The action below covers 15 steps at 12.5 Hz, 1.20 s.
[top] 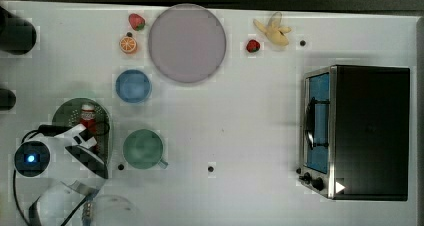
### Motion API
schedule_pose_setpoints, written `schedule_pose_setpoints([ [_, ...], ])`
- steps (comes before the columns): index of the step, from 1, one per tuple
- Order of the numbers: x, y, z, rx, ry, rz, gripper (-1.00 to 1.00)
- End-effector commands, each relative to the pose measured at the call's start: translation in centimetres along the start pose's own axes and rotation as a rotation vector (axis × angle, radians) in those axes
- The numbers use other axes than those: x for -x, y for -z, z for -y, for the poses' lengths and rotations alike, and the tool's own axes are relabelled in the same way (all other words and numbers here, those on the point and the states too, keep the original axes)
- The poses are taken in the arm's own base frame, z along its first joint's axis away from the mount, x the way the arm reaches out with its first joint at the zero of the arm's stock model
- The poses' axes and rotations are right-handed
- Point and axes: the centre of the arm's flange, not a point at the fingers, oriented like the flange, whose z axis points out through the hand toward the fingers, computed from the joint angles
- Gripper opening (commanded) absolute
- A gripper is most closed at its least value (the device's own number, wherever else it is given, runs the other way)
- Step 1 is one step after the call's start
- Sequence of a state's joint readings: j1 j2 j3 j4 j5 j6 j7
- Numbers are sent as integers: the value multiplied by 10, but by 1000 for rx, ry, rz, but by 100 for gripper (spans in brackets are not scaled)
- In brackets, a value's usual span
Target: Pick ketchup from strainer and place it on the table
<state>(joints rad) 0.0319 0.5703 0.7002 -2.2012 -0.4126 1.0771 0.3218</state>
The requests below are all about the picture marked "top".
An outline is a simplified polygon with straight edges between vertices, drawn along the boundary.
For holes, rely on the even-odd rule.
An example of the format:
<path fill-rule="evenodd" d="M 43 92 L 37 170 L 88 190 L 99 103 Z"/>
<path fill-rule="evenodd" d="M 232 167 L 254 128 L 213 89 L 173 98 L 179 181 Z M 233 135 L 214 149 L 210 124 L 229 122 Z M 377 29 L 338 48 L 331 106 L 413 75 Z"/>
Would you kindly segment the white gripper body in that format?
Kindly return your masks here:
<path fill-rule="evenodd" d="M 66 146 L 82 146 L 90 149 L 97 145 L 94 134 L 83 124 L 78 124 L 69 130 L 56 135 L 56 138 L 65 142 Z"/>

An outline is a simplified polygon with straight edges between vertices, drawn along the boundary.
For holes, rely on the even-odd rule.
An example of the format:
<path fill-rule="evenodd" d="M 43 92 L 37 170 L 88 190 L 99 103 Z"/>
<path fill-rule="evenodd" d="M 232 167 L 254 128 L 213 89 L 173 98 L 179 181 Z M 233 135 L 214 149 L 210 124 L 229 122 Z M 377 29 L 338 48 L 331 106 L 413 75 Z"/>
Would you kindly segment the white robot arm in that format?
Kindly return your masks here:
<path fill-rule="evenodd" d="M 94 198 L 108 179 L 107 163 L 93 152 L 96 135 L 82 124 L 41 125 L 14 155 L 24 178 L 47 178 L 56 185 L 28 209 L 30 226 L 65 226 L 78 208 Z"/>

